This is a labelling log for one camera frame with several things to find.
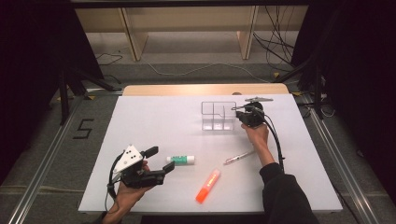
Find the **clear plastic organizer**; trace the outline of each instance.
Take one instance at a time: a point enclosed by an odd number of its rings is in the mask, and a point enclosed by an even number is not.
[[[233,130],[236,102],[202,102],[202,130]]]

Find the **white pen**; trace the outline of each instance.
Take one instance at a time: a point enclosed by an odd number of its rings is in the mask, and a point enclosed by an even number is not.
[[[250,155],[250,154],[253,154],[254,152],[255,152],[254,150],[251,150],[251,151],[249,151],[249,152],[245,152],[244,154],[237,155],[237,156],[235,156],[235,157],[232,157],[232,158],[230,158],[230,159],[227,159],[223,164],[224,164],[224,165],[228,165],[228,164],[231,164],[231,163],[233,163],[233,162],[235,162],[235,161],[239,161],[240,159],[245,158],[246,156],[248,156],[248,155]]]

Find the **orange highlighter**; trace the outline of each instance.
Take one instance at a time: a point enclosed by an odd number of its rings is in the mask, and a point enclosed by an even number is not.
[[[202,186],[201,190],[199,191],[198,195],[195,197],[195,200],[198,203],[203,203],[207,194],[212,189],[213,185],[215,185],[216,181],[220,177],[220,170],[214,170],[210,177],[206,180],[205,184]]]

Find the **white glue stick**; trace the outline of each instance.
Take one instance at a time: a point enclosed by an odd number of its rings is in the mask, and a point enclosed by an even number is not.
[[[209,191],[212,189],[213,185],[215,185],[216,181],[220,177],[220,170],[214,170],[210,177],[206,180],[205,184],[202,186],[201,190],[195,197],[195,200],[198,203],[203,203],[206,196],[209,194]]]
[[[175,165],[193,165],[195,162],[194,156],[173,156],[166,157],[167,162],[174,161]]]

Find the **white table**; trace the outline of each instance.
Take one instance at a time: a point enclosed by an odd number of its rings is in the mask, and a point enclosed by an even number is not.
[[[128,144],[141,151],[153,146],[159,153],[148,159],[151,170],[165,166],[174,155],[195,156],[195,164],[177,166],[133,208],[138,214],[240,214],[262,212],[261,164],[255,155],[224,166],[226,159],[251,150],[251,144],[236,119],[232,131],[203,131],[201,102],[273,98],[262,103],[275,124],[282,146],[285,171],[295,175],[314,212],[339,212],[342,206],[319,159],[301,114],[290,94],[206,96],[121,96],[114,109],[104,142],[78,211],[105,210],[106,184],[111,164]],[[272,135],[269,148],[277,158]],[[210,173],[221,177],[203,204],[195,196]],[[112,200],[108,197],[107,206]]]

